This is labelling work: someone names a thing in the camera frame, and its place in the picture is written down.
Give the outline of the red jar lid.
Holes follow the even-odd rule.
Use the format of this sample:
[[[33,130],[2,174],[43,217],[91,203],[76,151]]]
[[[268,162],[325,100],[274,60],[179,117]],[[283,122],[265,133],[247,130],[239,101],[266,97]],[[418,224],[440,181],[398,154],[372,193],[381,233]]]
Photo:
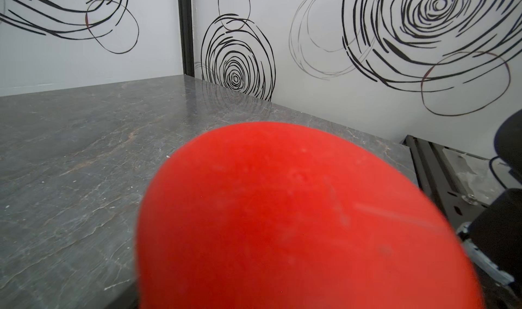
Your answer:
[[[136,231],[141,308],[484,308],[447,220],[316,129],[234,124],[172,153]]]

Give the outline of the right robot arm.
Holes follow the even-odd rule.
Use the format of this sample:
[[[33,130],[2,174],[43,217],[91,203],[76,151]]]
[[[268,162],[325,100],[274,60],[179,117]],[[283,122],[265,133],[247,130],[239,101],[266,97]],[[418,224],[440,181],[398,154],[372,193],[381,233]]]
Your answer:
[[[521,112],[496,132],[494,149],[521,179]],[[521,190],[508,188],[468,227],[462,246],[498,284],[521,283]]]

